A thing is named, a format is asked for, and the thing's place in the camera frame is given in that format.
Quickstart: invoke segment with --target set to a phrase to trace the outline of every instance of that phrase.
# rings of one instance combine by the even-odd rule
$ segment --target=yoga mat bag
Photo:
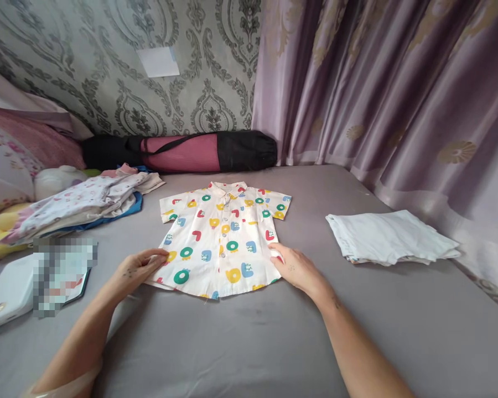
[[[260,131],[199,133],[183,137],[113,137],[82,142],[89,169],[127,163],[162,172],[262,170],[277,163],[277,143]]]

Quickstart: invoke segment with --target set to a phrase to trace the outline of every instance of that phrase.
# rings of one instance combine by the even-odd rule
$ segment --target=stuffed toy
[[[19,203],[18,205],[8,207],[0,213],[0,240],[9,233],[10,229],[14,227],[18,220],[18,212],[29,205],[31,205],[31,203]],[[24,250],[27,247],[28,245],[10,247],[8,245],[0,244],[0,259],[3,259],[9,253],[18,252],[19,250]]]
[[[35,176],[35,200],[41,201],[56,193],[80,184],[89,177],[73,166],[61,166],[58,169],[46,169]]]

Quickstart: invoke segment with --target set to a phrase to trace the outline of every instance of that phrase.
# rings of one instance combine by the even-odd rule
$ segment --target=gray bed sheet
[[[341,256],[327,214],[390,211],[345,169],[163,178],[140,213],[81,235],[99,242],[82,299],[55,318],[25,315],[0,328],[0,397],[37,379],[126,255],[161,243],[170,224],[160,220],[160,198],[246,181],[292,195],[286,219],[275,221],[279,240],[313,259],[417,396],[498,398],[498,306],[454,264],[353,266]],[[137,296],[107,343],[96,397],[348,396],[320,314],[283,280],[220,302],[148,285]]]

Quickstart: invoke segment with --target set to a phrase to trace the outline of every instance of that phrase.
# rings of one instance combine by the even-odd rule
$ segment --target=tattoo
[[[339,301],[339,298],[336,293],[334,293],[334,296],[332,297],[332,302],[336,306],[336,309],[339,310],[341,308],[341,301]]]
[[[133,274],[136,272],[137,270],[127,270],[127,272],[125,274],[123,274],[122,276],[123,277],[133,277]]]

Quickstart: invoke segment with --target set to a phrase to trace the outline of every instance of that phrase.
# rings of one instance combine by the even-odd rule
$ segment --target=purple curtain
[[[268,0],[252,128],[459,241],[498,297],[498,0]]]

